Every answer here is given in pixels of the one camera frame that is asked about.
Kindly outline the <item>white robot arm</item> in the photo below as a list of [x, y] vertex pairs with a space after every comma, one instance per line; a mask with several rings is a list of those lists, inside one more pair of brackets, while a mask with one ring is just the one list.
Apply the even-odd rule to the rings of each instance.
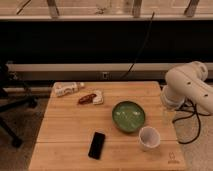
[[213, 114], [213, 87], [205, 83], [207, 76], [206, 65], [199, 61], [170, 69], [161, 92], [162, 104], [168, 109], [177, 109], [189, 99]]

